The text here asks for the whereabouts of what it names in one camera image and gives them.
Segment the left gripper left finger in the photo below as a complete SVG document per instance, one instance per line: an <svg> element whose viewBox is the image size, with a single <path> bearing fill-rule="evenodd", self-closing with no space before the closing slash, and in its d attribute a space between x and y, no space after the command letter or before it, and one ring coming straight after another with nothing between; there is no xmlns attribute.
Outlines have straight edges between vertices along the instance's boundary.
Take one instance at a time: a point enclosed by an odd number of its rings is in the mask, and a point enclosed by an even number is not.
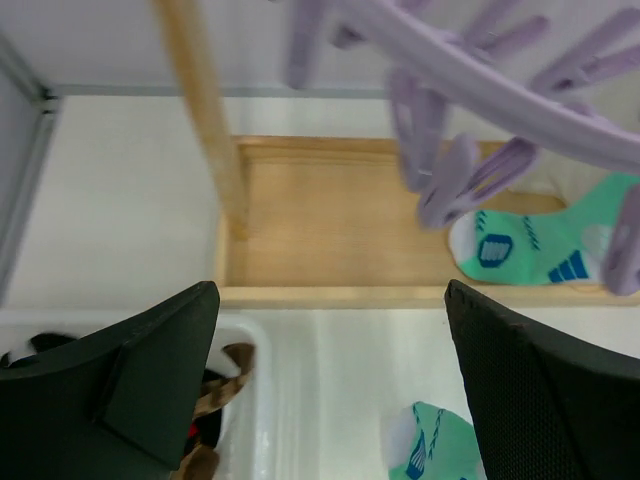
<svg viewBox="0 0 640 480"><path fill-rule="evenodd" d="M219 312L212 281L1 371L4 479L166 479Z"/></svg>

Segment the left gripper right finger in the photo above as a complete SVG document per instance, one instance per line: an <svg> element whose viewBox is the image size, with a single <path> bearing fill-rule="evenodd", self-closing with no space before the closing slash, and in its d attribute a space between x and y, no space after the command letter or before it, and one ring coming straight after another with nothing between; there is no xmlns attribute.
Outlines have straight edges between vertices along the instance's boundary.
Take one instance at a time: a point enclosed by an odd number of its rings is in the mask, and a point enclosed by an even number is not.
<svg viewBox="0 0 640 480"><path fill-rule="evenodd" d="M638 478L638 359L458 280L444 301L487 478Z"/></svg>

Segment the brown striped sock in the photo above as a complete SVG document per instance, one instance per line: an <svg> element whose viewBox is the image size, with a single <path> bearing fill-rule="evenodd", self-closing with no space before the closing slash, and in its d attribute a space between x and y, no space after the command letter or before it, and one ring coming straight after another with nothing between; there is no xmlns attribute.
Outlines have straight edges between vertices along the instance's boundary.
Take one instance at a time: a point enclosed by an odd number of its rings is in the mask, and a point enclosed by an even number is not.
<svg viewBox="0 0 640 480"><path fill-rule="evenodd" d="M255 346L238 342L222 348L223 354L239 369L235 377L205 382L195 404L192 419L210 415L228 405L249 383L255 362Z"/></svg>

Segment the mint green sock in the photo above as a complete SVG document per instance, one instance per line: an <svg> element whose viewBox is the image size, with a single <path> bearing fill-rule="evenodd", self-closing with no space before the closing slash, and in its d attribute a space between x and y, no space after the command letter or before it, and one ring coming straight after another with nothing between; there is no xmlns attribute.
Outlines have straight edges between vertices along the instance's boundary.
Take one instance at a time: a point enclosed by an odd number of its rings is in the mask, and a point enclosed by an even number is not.
<svg viewBox="0 0 640 480"><path fill-rule="evenodd" d="M421 401L383 421L382 453L390 479L486 477L473 425Z"/></svg>
<svg viewBox="0 0 640 480"><path fill-rule="evenodd" d="M449 230L459 270L500 285L599 284L620 208L636 176L611 174L577 203L554 213L469 212Z"/></svg>

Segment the purple round clip hanger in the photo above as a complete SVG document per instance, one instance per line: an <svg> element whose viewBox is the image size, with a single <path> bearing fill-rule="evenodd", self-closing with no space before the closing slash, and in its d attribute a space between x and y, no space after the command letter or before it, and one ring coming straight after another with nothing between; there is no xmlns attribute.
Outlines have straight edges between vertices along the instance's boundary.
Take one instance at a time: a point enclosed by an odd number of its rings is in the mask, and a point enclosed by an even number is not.
<svg viewBox="0 0 640 480"><path fill-rule="evenodd" d="M368 41L393 63L387 92L399 163L407 187L420 196L424 226L449 232L524 176L543 150L639 178L638 135L571 98L577 89L638 68L637 46L609 51L638 28L637 7L617 9L525 85L495 64L541 39L549 22L532 16L497 32L510 1L490 2L461 32L426 24L422 1L339 1L335 7L335 46ZM639 289L639 183L624 197L599 284L617 296Z"/></svg>

